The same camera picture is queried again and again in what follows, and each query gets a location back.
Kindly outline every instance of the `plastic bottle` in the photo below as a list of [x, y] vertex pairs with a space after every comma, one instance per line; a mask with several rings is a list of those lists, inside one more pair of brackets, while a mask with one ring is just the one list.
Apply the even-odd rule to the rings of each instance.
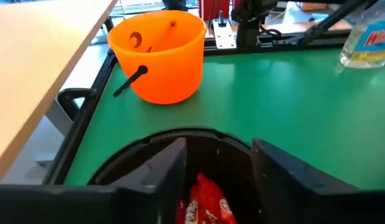
[[340, 59], [347, 67], [385, 65], [385, 0], [379, 0], [363, 13], [343, 46]]

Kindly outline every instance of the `bucket handle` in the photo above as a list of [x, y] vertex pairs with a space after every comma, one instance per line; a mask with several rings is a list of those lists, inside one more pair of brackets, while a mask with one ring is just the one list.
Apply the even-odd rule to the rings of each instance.
[[139, 77], [141, 77], [144, 74], [147, 74], [148, 68], [145, 65], [140, 65], [137, 68], [137, 71], [129, 78], [127, 81], [119, 87], [114, 93], [113, 97], [119, 96], [121, 93], [123, 93], [134, 81], [136, 81]]

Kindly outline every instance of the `red snack bag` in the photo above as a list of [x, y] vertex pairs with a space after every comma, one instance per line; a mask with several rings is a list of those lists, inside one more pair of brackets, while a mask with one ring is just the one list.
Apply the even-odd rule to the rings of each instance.
[[190, 203], [186, 209], [185, 224], [208, 224], [205, 218], [205, 209], [199, 202], [200, 190], [198, 186], [191, 187]]
[[184, 224], [184, 218], [186, 217], [186, 203], [184, 200], [180, 200], [178, 206], [178, 212], [176, 214], [176, 224]]
[[199, 202], [206, 209], [211, 223], [237, 224], [222, 190], [204, 174], [198, 174]]

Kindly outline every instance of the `blue label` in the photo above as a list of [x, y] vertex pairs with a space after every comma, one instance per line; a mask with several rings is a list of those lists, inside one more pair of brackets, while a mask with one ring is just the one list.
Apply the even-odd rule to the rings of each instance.
[[356, 50], [358, 52], [385, 51], [385, 21], [370, 24]]

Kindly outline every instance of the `orange bucket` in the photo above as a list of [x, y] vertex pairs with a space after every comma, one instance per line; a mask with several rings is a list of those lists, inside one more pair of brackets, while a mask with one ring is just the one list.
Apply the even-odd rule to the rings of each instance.
[[[204, 21], [188, 12], [156, 11], [121, 22], [110, 31], [108, 43], [133, 91], [164, 105], [183, 101], [198, 89], [205, 34]], [[144, 74], [133, 76], [142, 66]]]

